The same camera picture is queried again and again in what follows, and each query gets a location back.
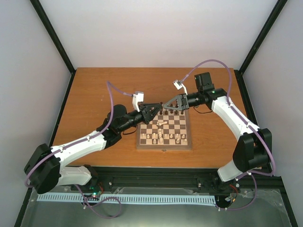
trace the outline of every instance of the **white ruler-like strip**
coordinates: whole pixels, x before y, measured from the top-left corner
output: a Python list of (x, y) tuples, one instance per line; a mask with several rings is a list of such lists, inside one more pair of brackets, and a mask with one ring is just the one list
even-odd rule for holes
[[(142, 205), (172, 205), (172, 204), (188, 204), (188, 205), (205, 205), (214, 206), (214, 196), (208, 195), (127, 195), (127, 194), (102, 194), (100, 199), (88, 199), (89, 202), (97, 203), (108, 197), (118, 198), (122, 204), (142, 204)], [(56, 193), (48, 192), (38, 195), (37, 201), (52, 202), (83, 202), (83, 198), (79, 193)], [(118, 203), (114, 199), (109, 199), (104, 203)]]

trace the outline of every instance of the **black post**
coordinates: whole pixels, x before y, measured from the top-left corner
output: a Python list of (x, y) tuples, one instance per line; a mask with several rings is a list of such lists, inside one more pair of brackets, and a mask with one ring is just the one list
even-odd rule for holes
[(65, 52), (65, 49), (63, 48), (59, 37), (57, 36), (51, 22), (49, 21), (41, 3), (39, 0), (30, 0), (32, 3), (34, 9), (36, 10), (38, 16), (40, 17), (44, 27), (46, 28), (49, 36), (51, 37), (53, 43), (55, 44), (57, 50), (59, 51), (59, 54), (61, 55), (66, 67), (70, 71), (71, 74), (75, 73), (76, 70), (74, 69), (69, 57), (67, 56), (67, 53)]
[(280, 12), (282, 11), (282, 9), (283, 9), (283, 7), (286, 3), (287, 3), (287, 0), (278, 0), (276, 2), (275, 7), (271, 11), (271, 13), (270, 13), (267, 21), (265, 22), (261, 32), (257, 36), (257, 39), (256, 39), (255, 43), (251, 47), (248, 55), (246, 56), (243, 64), (241, 65), (241, 68), (239, 69), (239, 72), (242, 76), (243, 76), (245, 70), (247, 69), (248, 65), (250, 64), (251, 60), (253, 59), (253, 57), (257, 53), (257, 51), (258, 51), (259, 47), (261, 46), (263, 40), (265, 39), (266, 35), (270, 31), (272, 25), (276, 21), (277, 17), (279, 16)]

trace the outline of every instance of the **chessboard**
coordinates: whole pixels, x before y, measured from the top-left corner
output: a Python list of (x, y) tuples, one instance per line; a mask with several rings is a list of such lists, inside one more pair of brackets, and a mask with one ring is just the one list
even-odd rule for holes
[(191, 149), (188, 111), (162, 109), (137, 129), (137, 149)]

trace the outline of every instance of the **wooden chessboard frame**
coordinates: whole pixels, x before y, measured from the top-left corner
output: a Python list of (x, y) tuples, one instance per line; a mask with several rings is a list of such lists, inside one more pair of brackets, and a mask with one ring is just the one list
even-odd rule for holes
[(172, 149), (174, 149), (174, 150), (191, 150), (192, 143), (191, 143), (191, 133), (190, 133), (191, 130), (190, 130), (190, 122), (189, 122), (188, 110), (184, 111), (184, 116), (185, 116), (187, 145), (181, 145), (181, 143), (180, 144), (175, 144), (175, 145), (169, 145), (169, 144), (151, 144), (151, 145), (140, 144), (141, 125), (144, 124), (144, 123), (140, 123), (138, 125), (138, 129), (137, 129), (137, 139), (136, 139), (137, 149), (146, 149), (146, 150), (148, 150), (148, 149), (156, 149), (156, 150), (162, 150), (162, 151), (164, 151), (164, 150), (172, 150)]

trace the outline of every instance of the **black cable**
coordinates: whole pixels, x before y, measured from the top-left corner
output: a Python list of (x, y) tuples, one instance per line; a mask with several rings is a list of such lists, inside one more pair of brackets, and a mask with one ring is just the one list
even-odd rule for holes
[(201, 114), (204, 114), (204, 113), (207, 114), (207, 113), (211, 113), (211, 112), (212, 112), (212, 110), (211, 110), (211, 111), (208, 111), (208, 112), (204, 112), (204, 113), (203, 113), (203, 112), (199, 112), (198, 110), (196, 110), (196, 111), (197, 111), (199, 114), (200, 114), (200, 113), (201, 113)]
[(133, 131), (133, 132), (129, 132), (129, 133), (124, 133), (124, 131), (123, 131), (123, 135), (130, 135), (130, 134), (133, 134), (134, 132), (136, 132), (137, 131), (137, 129), (138, 129), (138, 125), (136, 125), (136, 130), (135, 131)]

